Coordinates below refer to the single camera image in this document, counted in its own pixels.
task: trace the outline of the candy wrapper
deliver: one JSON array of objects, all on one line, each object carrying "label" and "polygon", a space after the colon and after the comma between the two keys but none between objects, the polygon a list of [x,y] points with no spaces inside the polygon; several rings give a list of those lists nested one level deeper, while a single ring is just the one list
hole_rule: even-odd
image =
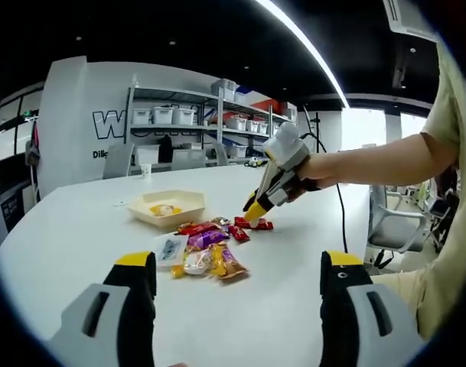
[{"label": "candy wrapper", "polygon": [[190,251],[201,251],[205,250],[213,243],[217,243],[228,238],[229,235],[227,233],[216,228],[214,231],[207,231],[191,236],[188,239],[187,247]]},{"label": "candy wrapper", "polygon": [[178,227],[179,235],[198,235],[202,232],[207,232],[213,229],[219,229],[219,226],[212,222],[204,222],[201,224],[185,223]]},{"label": "candy wrapper", "polygon": [[229,234],[231,234],[239,243],[249,241],[249,236],[238,226],[229,226]]},{"label": "candy wrapper", "polygon": [[170,216],[181,213],[181,208],[173,205],[159,204],[149,208],[155,216]]},{"label": "candy wrapper", "polygon": [[258,221],[258,225],[256,227],[252,227],[249,222],[247,222],[242,216],[235,216],[234,217],[234,225],[244,229],[259,229],[259,230],[272,230],[273,223],[268,222],[265,218],[260,218]]},{"label": "candy wrapper", "polygon": [[185,252],[183,264],[175,265],[171,269],[171,274],[173,278],[182,278],[186,274],[204,275],[210,270],[211,265],[212,255],[209,249],[199,252]]},{"label": "candy wrapper", "polygon": [[212,223],[216,223],[219,226],[228,226],[231,224],[231,221],[228,218],[224,218],[223,216],[217,216],[216,218],[211,220]]},{"label": "candy wrapper", "polygon": [[219,279],[228,279],[247,272],[246,268],[231,254],[225,242],[214,244],[210,253],[213,262],[213,269],[210,273]]}]

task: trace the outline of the hexagonal bowl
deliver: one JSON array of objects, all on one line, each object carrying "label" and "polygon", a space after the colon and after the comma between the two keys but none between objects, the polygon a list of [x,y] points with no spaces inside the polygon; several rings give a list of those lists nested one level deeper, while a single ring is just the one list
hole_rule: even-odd
[{"label": "hexagonal bowl", "polygon": [[[169,216],[155,216],[150,209],[159,204],[178,206],[182,212]],[[137,219],[158,227],[168,227],[199,219],[205,209],[205,200],[202,193],[169,190],[145,193],[135,198],[127,207]]]}]

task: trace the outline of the ceiling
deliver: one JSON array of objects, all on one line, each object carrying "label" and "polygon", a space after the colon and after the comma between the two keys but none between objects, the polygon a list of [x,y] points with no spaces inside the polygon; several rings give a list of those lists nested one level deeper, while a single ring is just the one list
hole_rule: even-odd
[{"label": "ceiling", "polygon": [[[296,103],[334,93],[290,31],[253,0],[76,1],[0,11],[0,99],[45,79],[52,61],[135,61],[226,77]],[[345,93],[433,102],[435,45],[389,30],[382,0],[276,0],[325,58]],[[409,49],[414,47],[414,54]],[[405,60],[405,89],[393,88]]]}]

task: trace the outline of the monitor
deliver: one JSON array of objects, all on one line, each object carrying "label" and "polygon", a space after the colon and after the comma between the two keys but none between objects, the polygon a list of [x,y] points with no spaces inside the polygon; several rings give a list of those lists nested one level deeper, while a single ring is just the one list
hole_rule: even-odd
[{"label": "monitor", "polygon": [[0,186],[13,186],[31,179],[31,168],[25,163],[25,153],[0,160]]}]

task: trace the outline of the paper cup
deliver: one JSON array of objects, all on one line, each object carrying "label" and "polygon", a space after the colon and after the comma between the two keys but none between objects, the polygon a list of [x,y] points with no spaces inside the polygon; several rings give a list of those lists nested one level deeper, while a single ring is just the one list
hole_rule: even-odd
[{"label": "paper cup", "polygon": [[140,164],[141,167],[141,177],[142,178],[151,178],[151,165],[149,163]]}]

